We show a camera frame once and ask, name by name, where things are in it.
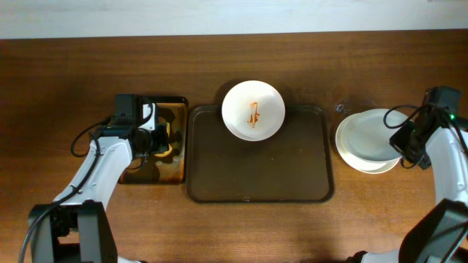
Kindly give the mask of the green and yellow sponge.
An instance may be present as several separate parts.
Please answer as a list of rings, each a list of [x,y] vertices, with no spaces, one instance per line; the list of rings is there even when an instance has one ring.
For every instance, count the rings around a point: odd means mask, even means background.
[[[167,123],[161,123],[156,125],[156,129],[153,131],[153,146],[151,153],[154,155],[161,155],[168,152],[170,149],[169,131]]]

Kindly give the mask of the white plate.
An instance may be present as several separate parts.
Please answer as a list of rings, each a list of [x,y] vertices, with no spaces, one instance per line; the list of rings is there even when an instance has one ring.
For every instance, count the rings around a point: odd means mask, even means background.
[[[344,147],[352,155],[373,162],[387,162],[398,159],[401,154],[390,146],[389,140],[397,129],[389,126],[397,126],[407,119],[407,116],[399,111],[392,111],[384,115],[388,109],[373,109],[350,116],[342,131]]]
[[[256,142],[272,137],[285,118],[281,94],[270,84],[247,80],[234,85],[222,102],[222,120],[236,137]]]
[[[343,158],[343,160],[350,165],[352,168],[360,171],[360,172],[365,172],[369,174],[380,174],[387,172],[388,170],[392,169],[396,164],[399,162],[399,159],[394,159],[392,161],[387,161],[387,162],[373,162],[373,161],[366,161],[363,159],[360,159],[354,155],[352,155],[348,150],[345,149],[344,143],[342,140],[342,131],[344,128],[344,125],[348,122],[350,119],[350,116],[346,117],[337,127],[336,129],[336,134],[335,134],[335,143],[336,143],[336,148],[337,151],[339,152],[339,155]]]

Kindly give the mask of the white plate top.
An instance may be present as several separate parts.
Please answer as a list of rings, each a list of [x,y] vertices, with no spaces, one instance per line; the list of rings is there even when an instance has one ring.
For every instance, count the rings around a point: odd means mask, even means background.
[[[222,120],[236,137],[256,142],[272,137],[285,118],[281,94],[270,84],[247,80],[234,85],[222,102]]]

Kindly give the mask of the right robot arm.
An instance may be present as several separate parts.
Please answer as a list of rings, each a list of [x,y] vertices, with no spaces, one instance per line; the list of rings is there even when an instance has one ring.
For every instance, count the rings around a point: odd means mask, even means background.
[[[359,251],[353,263],[467,263],[467,120],[458,114],[461,92],[447,86],[426,90],[421,106],[393,125],[389,144],[412,167],[431,168],[435,207],[385,253]]]

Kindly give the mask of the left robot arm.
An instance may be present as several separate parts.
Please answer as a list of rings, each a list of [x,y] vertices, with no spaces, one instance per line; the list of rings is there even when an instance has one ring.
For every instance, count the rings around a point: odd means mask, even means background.
[[[86,128],[89,149],[68,186],[48,204],[35,205],[18,260],[125,262],[106,216],[116,184],[130,164],[169,149],[153,97],[118,94],[115,112]]]

